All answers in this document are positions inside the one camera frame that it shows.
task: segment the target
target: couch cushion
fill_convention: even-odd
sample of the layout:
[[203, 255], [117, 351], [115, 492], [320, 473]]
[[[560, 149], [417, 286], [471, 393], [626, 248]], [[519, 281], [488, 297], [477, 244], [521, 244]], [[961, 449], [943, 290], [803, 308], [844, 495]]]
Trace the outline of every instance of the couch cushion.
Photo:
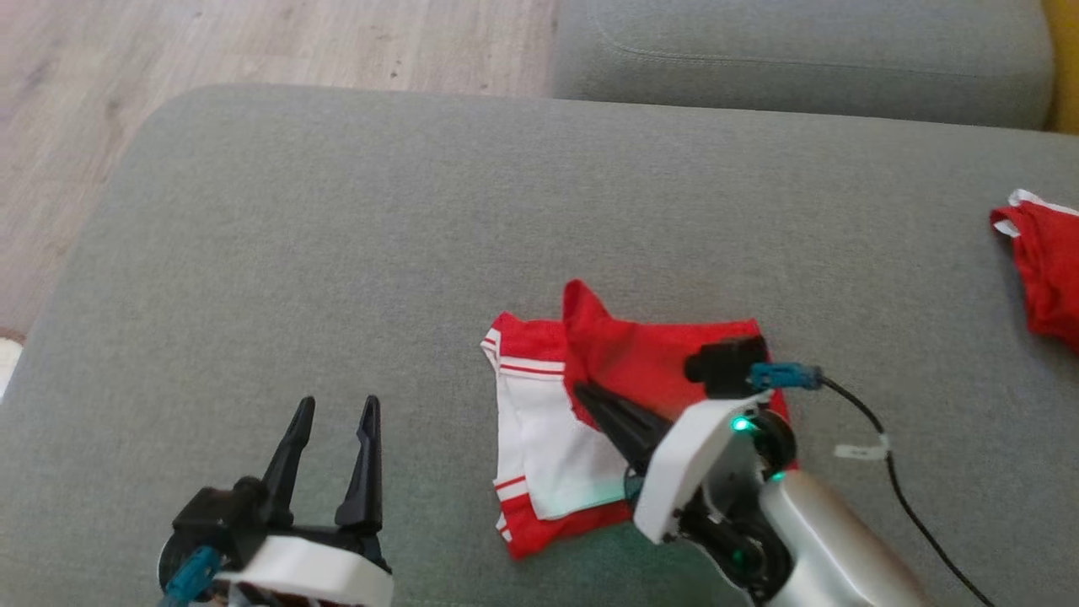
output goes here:
[[[756, 317], [777, 358], [879, 414], [911, 501], [991, 596], [1066, 604], [1079, 360], [1027, 333], [987, 212], [1016, 184], [1068, 201], [1077, 164], [1070, 137], [954, 125], [189, 94], [132, 142], [0, 406], [0, 604], [153, 604], [177, 510], [261, 473], [309, 394], [302, 523], [331, 521], [359, 408], [382, 398], [401, 605], [740, 604], [695, 550], [628, 525], [506, 554], [478, 345], [502, 311], [557, 317], [573, 276], [631, 319]], [[872, 440], [865, 420], [829, 395], [788, 401], [803, 466], [941, 604], [968, 601], [883, 467], [831, 456]]]
[[564, 98], [1040, 128], [1038, 0], [565, 0]]

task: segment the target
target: white stripe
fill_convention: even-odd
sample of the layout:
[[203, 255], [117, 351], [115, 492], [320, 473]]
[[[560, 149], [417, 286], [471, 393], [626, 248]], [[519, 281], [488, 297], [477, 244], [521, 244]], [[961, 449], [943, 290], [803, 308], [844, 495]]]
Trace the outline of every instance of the white stripe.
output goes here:
[[14, 340], [0, 340], [0, 400], [8, 390], [8, 383], [15, 373], [15, 365], [23, 355], [23, 346]]
[[565, 363], [562, 361], [537, 361], [535, 359], [518, 359], [517, 357], [502, 357], [502, 364], [515, 368], [524, 368], [536, 371], [565, 371]]
[[1012, 223], [1011, 219], [1001, 219], [996, 223], [993, 223], [993, 226], [1006, 236], [1019, 237], [1019, 227], [1015, 226], [1015, 223]]
[[[487, 357], [487, 362], [491, 363], [491, 368], [494, 369], [494, 381], [498, 382], [498, 354], [489, 348], [482, 348], [483, 356]], [[497, 386], [495, 386], [495, 399], [497, 399]]]
[[541, 380], [543, 382], [562, 382], [562, 378], [565, 377], [560, 373], [532, 373], [506, 368], [498, 368], [498, 373], [502, 375], [523, 377], [527, 380]]
[[496, 489], [495, 493], [498, 495], [498, 501], [506, 501], [507, 499], [514, 499], [529, 493], [529, 485], [522, 479], [513, 485], [506, 485]]
[[1053, 204], [1051, 202], [1046, 202], [1038, 197], [1037, 194], [1033, 194], [1026, 190], [1015, 190], [1010, 196], [1008, 196], [1008, 204], [1012, 206], [1019, 206], [1023, 201], [1044, 206], [1046, 208], [1052, 208], [1053, 210], [1058, 210], [1066, 215], [1075, 215], [1079, 217], [1079, 210], [1075, 208], [1068, 208], [1067, 206], [1061, 206], [1060, 204]]

